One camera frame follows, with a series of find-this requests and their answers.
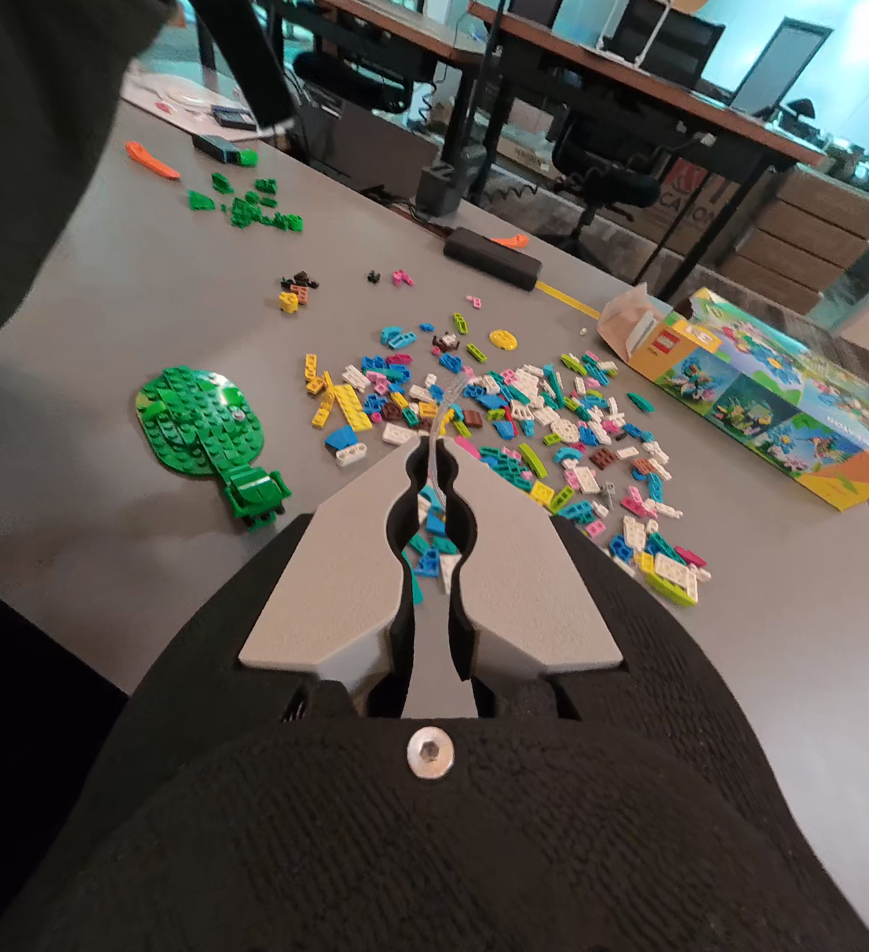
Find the stack of cardboard boxes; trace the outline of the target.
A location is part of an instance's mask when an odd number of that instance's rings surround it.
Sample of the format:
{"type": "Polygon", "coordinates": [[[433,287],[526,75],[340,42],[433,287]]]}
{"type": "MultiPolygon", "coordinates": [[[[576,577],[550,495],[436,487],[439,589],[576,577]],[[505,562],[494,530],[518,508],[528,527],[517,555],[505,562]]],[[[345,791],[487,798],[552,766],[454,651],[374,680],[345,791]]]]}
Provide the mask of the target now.
{"type": "Polygon", "coordinates": [[[868,251],[869,192],[797,164],[777,176],[715,270],[805,316],[868,251]]]}

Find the person's black pants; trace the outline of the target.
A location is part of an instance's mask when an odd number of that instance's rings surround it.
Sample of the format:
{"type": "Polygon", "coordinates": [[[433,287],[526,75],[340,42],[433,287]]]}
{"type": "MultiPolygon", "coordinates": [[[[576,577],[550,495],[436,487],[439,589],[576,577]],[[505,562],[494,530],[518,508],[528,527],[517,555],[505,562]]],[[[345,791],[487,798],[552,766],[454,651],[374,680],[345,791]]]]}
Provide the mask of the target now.
{"type": "Polygon", "coordinates": [[[57,838],[127,701],[0,600],[0,917],[57,838]]]}

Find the green brick lily pad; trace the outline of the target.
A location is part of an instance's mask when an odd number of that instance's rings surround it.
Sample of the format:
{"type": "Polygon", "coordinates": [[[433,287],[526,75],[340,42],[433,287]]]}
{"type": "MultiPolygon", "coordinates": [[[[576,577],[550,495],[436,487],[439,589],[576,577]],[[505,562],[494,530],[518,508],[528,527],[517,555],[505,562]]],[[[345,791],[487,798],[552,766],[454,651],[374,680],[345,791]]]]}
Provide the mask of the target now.
{"type": "Polygon", "coordinates": [[[157,461],[190,479],[218,483],[248,530],[274,526],[291,492],[258,464],[262,424],[242,390],[224,375],[188,365],[163,369],[134,397],[134,411],[157,461]]]}

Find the white instruction booklet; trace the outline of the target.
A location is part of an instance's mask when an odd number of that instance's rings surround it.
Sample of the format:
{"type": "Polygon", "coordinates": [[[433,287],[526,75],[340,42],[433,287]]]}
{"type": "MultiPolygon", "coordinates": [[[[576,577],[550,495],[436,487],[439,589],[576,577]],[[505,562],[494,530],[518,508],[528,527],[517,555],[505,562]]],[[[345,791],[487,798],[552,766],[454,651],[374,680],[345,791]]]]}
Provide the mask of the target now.
{"type": "Polygon", "coordinates": [[[135,59],[124,75],[120,95],[126,103],[188,134],[220,135],[242,142],[250,141],[257,133],[254,119],[245,129],[221,125],[214,117],[214,106],[250,116],[249,108],[242,103],[185,76],[148,69],[135,59]]]}

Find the black power adapter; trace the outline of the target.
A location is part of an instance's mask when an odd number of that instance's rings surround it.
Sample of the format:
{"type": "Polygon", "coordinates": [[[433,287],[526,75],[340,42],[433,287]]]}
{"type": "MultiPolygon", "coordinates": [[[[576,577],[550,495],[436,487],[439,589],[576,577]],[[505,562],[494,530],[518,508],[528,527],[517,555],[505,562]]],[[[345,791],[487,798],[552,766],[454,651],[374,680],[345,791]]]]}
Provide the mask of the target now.
{"type": "Polygon", "coordinates": [[[499,244],[467,228],[456,228],[446,237],[443,254],[448,259],[519,289],[537,287],[542,262],[521,250],[499,244]]]}

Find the black pole stand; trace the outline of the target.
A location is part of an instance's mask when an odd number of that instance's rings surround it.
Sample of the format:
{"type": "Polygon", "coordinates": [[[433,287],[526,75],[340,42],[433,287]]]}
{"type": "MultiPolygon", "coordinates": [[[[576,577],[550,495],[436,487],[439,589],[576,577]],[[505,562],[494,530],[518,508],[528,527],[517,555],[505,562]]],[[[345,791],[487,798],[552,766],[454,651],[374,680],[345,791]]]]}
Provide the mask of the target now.
{"type": "Polygon", "coordinates": [[[262,128],[291,123],[297,102],[250,1],[190,1],[262,128]]]}

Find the grey desk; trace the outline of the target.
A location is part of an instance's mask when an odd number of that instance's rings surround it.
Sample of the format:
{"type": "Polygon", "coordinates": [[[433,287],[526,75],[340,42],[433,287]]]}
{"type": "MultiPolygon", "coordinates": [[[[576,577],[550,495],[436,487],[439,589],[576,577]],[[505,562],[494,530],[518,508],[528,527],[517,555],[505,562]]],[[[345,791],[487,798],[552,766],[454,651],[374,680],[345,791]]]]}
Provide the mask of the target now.
{"type": "MultiPolygon", "coordinates": [[[[310,419],[313,352],[332,375],[380,353],[382,327],[446,327],[466,295],[477,341],[557,362],[585,316],[448,261],[396,212],[273,149],[262,177],[302,234],[233,228],[190,210],[212,164],[179,130],[121,106],[93,184],[22,308],[0,333],[0,597],[125,693],[171,637],[273,536],[239,529],[219,491],[155,460],[139,387],[186,363],[222,372],[263,424],[262,463],[292,496],[287,524],[389,449],[339,470],[310,419]],[[139,142],[181,174],[134,163],[139,142]],[[414,286],[394,287],[404,269],[414,286]],[[381,273],[378,285],[366,279],[381,273]],[[320,282],[285,314],[280,278],[320,282]]],[[[660,392],[645,427],[669,455],[671,541],[708,561],[693,609],[671,609],[745,709],[798,824],[869,925],[869,507],[818,500],[660,392]]]]}

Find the grey-screen monitor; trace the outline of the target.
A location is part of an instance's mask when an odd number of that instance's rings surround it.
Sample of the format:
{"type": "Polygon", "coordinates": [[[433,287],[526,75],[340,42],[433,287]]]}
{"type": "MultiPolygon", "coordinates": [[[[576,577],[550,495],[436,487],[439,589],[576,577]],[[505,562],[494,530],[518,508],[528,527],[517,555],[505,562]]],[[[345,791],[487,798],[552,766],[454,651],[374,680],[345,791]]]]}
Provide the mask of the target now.
{"type": "Polygon", "coordinates": [[[785,17],[728,102],[738,113],[770,121],[833,29],[785,17]]]}

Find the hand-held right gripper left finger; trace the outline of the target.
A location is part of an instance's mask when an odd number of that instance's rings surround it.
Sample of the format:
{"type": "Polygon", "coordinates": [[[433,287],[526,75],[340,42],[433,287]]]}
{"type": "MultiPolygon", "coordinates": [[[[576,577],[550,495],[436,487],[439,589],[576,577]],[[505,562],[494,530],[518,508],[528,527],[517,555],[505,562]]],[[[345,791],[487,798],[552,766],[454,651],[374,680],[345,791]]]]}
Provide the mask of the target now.
{"type": "Polygon", "coordinates": [[[427,442],[411,437],[318,506],[238,660],[342,684],[370,717],[402,716],[414,661],[414,582],[427,442]]]}

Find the printed cardboard box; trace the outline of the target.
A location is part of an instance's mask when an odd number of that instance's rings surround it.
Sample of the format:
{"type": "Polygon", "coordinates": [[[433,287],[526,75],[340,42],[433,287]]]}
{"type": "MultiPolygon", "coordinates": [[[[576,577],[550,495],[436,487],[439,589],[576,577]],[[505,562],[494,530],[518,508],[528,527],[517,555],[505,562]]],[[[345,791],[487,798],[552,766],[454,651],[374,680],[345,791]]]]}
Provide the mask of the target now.
{"type": "Polygon", "coordinates": [[[670,167],[658,201],[636,214],[635,231],[658,242],[669,228],[678,226],[666,246],[684,254],[698,241],[732,198],[737,184],[682,158],[670,167]]]}

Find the colourful toy set box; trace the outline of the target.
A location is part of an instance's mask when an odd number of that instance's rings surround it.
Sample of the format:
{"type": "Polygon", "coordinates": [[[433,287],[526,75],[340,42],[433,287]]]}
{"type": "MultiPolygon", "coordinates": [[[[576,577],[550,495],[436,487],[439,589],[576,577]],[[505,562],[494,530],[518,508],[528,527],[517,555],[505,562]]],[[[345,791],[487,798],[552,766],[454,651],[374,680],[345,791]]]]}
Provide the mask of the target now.
{"type": "Polygon", "coordinates": [[[661,314],[641,285],[597,331],[623,363],[837,510],[869,501],[869,382],[700,289],[661,314]]]}

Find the person's left forearm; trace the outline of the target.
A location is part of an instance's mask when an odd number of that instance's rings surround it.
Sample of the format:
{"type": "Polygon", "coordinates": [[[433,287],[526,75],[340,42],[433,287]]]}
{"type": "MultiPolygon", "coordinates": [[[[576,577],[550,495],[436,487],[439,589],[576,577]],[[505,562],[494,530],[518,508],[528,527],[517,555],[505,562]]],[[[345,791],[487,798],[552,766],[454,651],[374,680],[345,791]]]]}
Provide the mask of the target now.
{"type": "Polygon", "coordinates": [[[131,60],[175,2],[0,1],[0,329],[95,174],[131,60]]]}

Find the yellow tape strip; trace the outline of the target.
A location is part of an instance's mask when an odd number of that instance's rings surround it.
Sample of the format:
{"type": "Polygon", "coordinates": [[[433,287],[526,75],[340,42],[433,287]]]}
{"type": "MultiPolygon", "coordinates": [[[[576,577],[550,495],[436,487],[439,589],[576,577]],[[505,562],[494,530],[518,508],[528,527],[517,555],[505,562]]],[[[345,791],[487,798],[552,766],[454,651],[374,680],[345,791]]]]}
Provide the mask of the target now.
{"type": "Polygon", "coordinates": [[[570,294],[567,294],[566,292],[561,292],[560,290],[543,281],[537,281],[535,284],[535,289],[538,292],[546,294],[553,300],[582,313],[584,316],[587,316],[594,321],[598,321],[600,319],[599,310],[589,304],[583,303],[583,301],[571,296],[570,294]]]}

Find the pile of colourful toy bricks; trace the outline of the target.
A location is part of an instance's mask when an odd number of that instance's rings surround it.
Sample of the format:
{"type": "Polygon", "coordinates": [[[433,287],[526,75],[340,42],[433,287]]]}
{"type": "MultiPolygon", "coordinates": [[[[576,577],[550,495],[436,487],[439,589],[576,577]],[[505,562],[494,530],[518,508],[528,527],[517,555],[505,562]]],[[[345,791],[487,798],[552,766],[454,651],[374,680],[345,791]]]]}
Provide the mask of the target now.
{"type": "Polygon", "coordinates": [[[467,338],[460,313],[455,332],[418,333],[384,327],[383,352],[346,363],[335,375],[313,352],[302,360],[315,412],[311,425],[339,468],[367,461],[372,443],[394,448],[430,426],[448,385],[470,377],[442,427],[445,441],[463,447],[507,482],[566,519],[626,574],[683,607],[699,602],[710,580],[706,561],[671,541],[664,520],[683,514],[666,499],[669,456],[652,432],[627,411],[650,411],[640,395],[627,405],[603,393],[615,363],[591,351],[557,362],[489,366],[491,351],[467,338]]]}

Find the black charging dock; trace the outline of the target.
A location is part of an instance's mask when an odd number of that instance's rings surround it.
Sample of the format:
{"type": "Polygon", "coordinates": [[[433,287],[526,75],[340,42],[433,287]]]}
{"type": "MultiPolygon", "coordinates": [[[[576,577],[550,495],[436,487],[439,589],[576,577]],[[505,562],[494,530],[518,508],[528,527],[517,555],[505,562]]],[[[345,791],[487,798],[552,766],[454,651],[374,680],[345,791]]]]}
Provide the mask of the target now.
{"type": "Polygon", "coordinates": [[[478,177],[485,150],[477,144],[461,149],[452,162],[437,158],[421,171],[414,206],[424,216],[444,218],[455,212],[478,177]]]}

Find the wooden office desk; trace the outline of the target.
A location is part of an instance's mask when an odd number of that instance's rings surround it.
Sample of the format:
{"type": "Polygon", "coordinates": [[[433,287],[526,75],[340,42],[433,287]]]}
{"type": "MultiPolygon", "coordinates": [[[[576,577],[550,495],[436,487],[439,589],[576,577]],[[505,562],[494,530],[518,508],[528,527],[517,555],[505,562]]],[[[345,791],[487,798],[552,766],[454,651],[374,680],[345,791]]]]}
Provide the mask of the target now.
{"type": "Polygon", "coordinates": [[[364,109],[404,113],[418,84],[435,85],[438,64],[460,72],[441,159],[457,162],[470,136],[468,119],[484,60],[484,44],[436,23],[420,8],[394,2],[297,2],[296,21],[309,30],[320,59],[316,83],[364,109]]]}
{"type": "Polygon", "coordinates": [[[707,173],[737,184],[726,207],[691,245],[682,263],[653,295],[671,302],[700,264],[739,205],[764,173],[783,172],[797,164],[821,165],[816,149],[774,131],[729,108],[705,101],[633,65],[587,50],[522,16],[482,2],[468,2],[466,12],[489,28],[483,59],[470,104],[476,106],[489,74],[499,87],[483,140],[485,162],[467,190],[477,203],[485,190],[504,125],[515,99],[535,98],[566,106],[584,120],[606,125],[634,145],[653,164],[663,155],[678,155],[707,173]]]}

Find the black office chair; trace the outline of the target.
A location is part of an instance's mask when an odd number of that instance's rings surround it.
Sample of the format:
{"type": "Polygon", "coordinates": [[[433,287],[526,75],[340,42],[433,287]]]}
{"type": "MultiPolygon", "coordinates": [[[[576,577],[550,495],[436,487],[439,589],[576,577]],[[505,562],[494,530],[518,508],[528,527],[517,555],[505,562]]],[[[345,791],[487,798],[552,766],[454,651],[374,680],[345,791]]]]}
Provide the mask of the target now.
{"type": "Polygon", "coordinates": [[[568,235],[546,235],[543,240],[599,265],[595,256],[583,249],[583,230],[603,208],[653,205],[661,194],[656,169],[665,151],[666,147],[651,145],[617,125],[568,109],[551,153],[552,165],[560,174],[554,191],[579,198],[583,211],[568,235]]]}

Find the clear antenna stem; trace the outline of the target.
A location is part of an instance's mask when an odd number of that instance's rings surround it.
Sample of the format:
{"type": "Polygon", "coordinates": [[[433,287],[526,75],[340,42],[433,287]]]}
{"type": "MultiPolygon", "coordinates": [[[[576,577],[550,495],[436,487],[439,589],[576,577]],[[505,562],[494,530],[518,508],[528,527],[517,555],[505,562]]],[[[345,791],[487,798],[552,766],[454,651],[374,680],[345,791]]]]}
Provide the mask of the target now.
{"type": "Polygon", "coordinates": [[[454,405],[463,395],[464,388],[470,383],[470,377],[461,373],[448,385],[444,398],[438,406],[428,433],[425,447],[425,462],[427,470],[426,484],[433,490],[435,500],[444,514],[448,513],[449,494],[458,473],[457,462],[452,454],[452,443],[445,443],[441,430],[451,414],[454,405]]]}

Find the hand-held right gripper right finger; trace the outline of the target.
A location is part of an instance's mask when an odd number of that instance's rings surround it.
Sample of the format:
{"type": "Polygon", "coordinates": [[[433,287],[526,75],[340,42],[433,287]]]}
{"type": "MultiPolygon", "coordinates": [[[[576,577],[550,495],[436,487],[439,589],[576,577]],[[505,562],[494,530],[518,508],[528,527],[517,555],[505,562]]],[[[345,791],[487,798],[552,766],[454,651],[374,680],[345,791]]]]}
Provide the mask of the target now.
{"type": "Polygon", "coordinates": [[[438,445],[438,487],[460,555],[451,572],[452,661],[479,716],[531,684],[622,665],[565,544],[570,523],[452,440],[438,445]]]}

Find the cluster of green bricks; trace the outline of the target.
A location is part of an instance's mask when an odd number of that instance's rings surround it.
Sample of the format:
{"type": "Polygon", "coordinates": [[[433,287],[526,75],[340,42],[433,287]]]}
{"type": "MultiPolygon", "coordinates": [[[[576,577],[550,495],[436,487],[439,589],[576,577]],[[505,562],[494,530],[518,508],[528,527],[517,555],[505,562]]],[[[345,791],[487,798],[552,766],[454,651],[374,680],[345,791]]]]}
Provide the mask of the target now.
{"type": "Polygon", "coordinates": [[[282,211],[276,198],[277,180],[256,178],[251,186],[238,193],[227,173],[211,174],[211,193],[197,189],[187,191],[187,204],[193,211],[219,211],[230,225],[245,230],[259,224],[280,232],[302,233],[302,216],[282,211]]]}

